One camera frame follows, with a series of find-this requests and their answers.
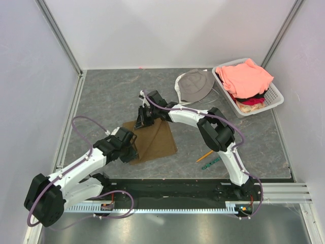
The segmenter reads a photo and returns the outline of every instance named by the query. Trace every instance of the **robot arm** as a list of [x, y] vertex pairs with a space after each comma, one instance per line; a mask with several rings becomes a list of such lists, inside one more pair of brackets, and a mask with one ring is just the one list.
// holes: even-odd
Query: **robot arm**
[[[219, 119], [186, 111], [186, 107], [177, 103], [167, 103], [157, 91], [152, 91], [147, 96], [150, 101], [161, 108], [179, 110], [166, 111], [165, 109], [157, 108], [141, 92], [140, 98], [143, 100], [143, 104], [139, 108], [135, 129], [150, 126], [154, 124], [154, 120], [157, 118], [198, 128], [206, 145], [218, 152], [222, 158], [230, 174], [233, 186], [231, 191], [239, 199], [241, 195], [248, 194], [254, 183], [251, 177], [243, 173], [245, 168], [237, 151], [232, 151], [232, 147], [235, 144], [233, 128]], [[196, 111], [224, 118], [217, 108]], [[86, 199], [98, 196], [108, 182], [101, 174], [93, 175], [90, 179], [83, 181], [86, 176], [118, 158], [124, 163], [137, 158], [138, 153], [134, 145], [135, 140], [136, 135], [133, 132], [123, 127], [116, 128], [108, 137], [97, 141], [93, 145], [91, 155], [88, 152], [69, 166], [47, 177], [42, 174], [37, 175], [31, 182], [24, 206], [31, 210], [36, 198], [45, 187], [54, 182], [54, 179], [59, 178], [44, 193], [32, 213], [45, 227], [54, 224], [65, 209]], [[75, 167], [82, 159], [86, 159], [86, 161]]]
[[[82, 181], [86, 176], [118, 158], [127, 163], [138, 156], [134, 145], [135, 140], [136, 136], [133, 132], [117, 127], [108, 137], [93, 145], [89, 157], [88, 152], [48, 177], [43, 174], [35, 176], [29, 187], [24, 206], [30, 210], [43, 189], [59, 176], [60, 180], [45, 192], [33, 212], [33, 215], [45, 227], [51, 226], [62, 216], [65, 209], [98, 196], [107, 183], [101, 174], [95, 174], [90, 179]], [[84, 158], [86, 161], [75, 167]]]
[[147, 95], [150, 101], [154, 102], [160, 107], [178, 109], [166, 111], [151, 104], [145, 98], [143, 91], [140, 92], [139, 97], [143, 101], [143, 104], [139, 108], [139, 115], [135, 125], [136, 129], [152, 125], [156, 118], [161, 118], [169, 122], [183, 123], [198, 128], [206, 145], [211, 150], [218, 152], [229, 172], [231, 182], [239, 187], [245, 187], [249, 177], [247, 174], [244, 174], [244, 171], [247, 171], [238, 155], [238, 152], [232, 151], [232, 148], [235, 145], [233, 128], [216, 118], [210, 118], [199, 114], [199, 112], [204, 114], [212, 114], [225, 119], [219, 109], [212, 108], [210, 110], [196, 110], [197, 113], [193, 113], [187, 111], [186, 107], [177, 103], [170, 102], [167, 104], [167, 102], [162, 99], [156, 90], [150, 92]]

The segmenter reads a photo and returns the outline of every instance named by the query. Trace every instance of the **laundry basket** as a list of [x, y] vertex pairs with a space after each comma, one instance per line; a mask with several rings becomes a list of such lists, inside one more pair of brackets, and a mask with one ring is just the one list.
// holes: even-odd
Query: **laundry basket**
[[[217, 67], [222, 67], [222, 66], [236, 66], [239, 64], [244, 63], [246, 60], [248, 60], [248, 58], [241, 58], [241, 59], [237, 59], [235, 61], [231, 61], [222, 65], [219, 65]], [[257, 114], [257, 113], [262, 113], [266, 110], [269, 110], [271, 108], [274, 108], [278, 105], [280, 105], [281, 103], [283, 103], [284, 98], [283, 95], [279, 92], [279, 90], [275, 87], [275, 85], [273, 83], [270, 84], [268, 91], [265, 93], [264, 97], [265, 97], [265, 107], [249, 112], [249, 113], [243, 113], [242, 111], [240, 111], [239, 107], [236, 105], [236, 103], [233, 101], [233, 99], [230, 97], [228, 91], [226, 91], [223, 88], [223, 84], [221, 82], [221, 80], [217, 77], [215, 70], [217, 67], [214, 67], [212, 69], [212, 73], [216, 79], [216, 83], [221, 91], [221, 93], [223, 94], [224, 98], [226, 99], [226, 101], [229, 103], [230, 107], [232, 108], [232, 110], [234, 111], [235, 115], [238, 118], [244, 118], [247, 116], [250, 116], [252, 114]]]

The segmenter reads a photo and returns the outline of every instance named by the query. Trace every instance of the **metal floor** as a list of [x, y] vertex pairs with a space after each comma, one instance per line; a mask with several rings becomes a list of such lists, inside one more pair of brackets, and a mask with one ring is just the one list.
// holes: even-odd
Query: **metal floor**
[[[54, 228], [89, 213], [65, 213]], [[134, 214], [125, 219], [88, 219], [65, 231], [43, 230], [46, 244], [309, 244], [299, 205], [263, 205], [251, 220], [216, 214]]]
[[[175, 79], [190, 69], [136, 69], [136, 70], [90, 70], [87, 72], [77, 115], [86, 115], [102, 123], [112, 131], [126, 121], [135, 120], [141, 101], [141, 89], [158, 90], [166, 101], [178, 101], [174, 90]], [[196, 109], [219, 108], [226, 118], [245, 134], [247, 143], [239, 148], [247, 170], [261, 178], [290, 178], [279, 135], [270, 111], [244, 119], [238, 119], [220, 94], [214, 92], [202, 100], [203, 103], [217, 99], [207, 105], [196, 102], [188, 107]], [[105, 134], [92, 123], [81, 120], [78, 129], [92, 143]], [[217, 157], [210, 155], [196, 163], [207, 153], [200, 133], [194, 127], [170, 123], [178, 148], [176, 155], [148, 161], [138, 165], [123, 164], [119, 160], [109, 163], [101, 172], [110, 178], [228, 178], [222, 161], [206, 170], [201, 167]], [[72, 132], [68, 144], [65, 165], [73, 162], [87, 151], [86, 144]]]

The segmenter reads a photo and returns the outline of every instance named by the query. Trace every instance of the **brown cloth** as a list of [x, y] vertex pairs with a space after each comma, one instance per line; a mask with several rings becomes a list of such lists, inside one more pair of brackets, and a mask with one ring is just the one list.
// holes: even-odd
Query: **brown cloth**
[[160, 118], [149, 127], [135, 130], [136, 121], [123, 124], [123, 127], [137, 135], [135, 145], [138, 150], [139, 159], [132, 160], [130, 164], [138, 164], [153, 159], [158, 159], [177, 152], [177, 147], [167, 121]]

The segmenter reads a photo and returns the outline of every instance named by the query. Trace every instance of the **pencil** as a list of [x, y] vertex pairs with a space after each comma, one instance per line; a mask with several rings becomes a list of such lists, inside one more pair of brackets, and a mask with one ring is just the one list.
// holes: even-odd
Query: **pencil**
[[212, 154], [213, 152], [214, 152], [213, 150], [209, 151], [207, 154], [205, 154], [204, 156], [200, 157], [196, 162], [201, 161], [202, 159], [206, 158], [208, 155]]

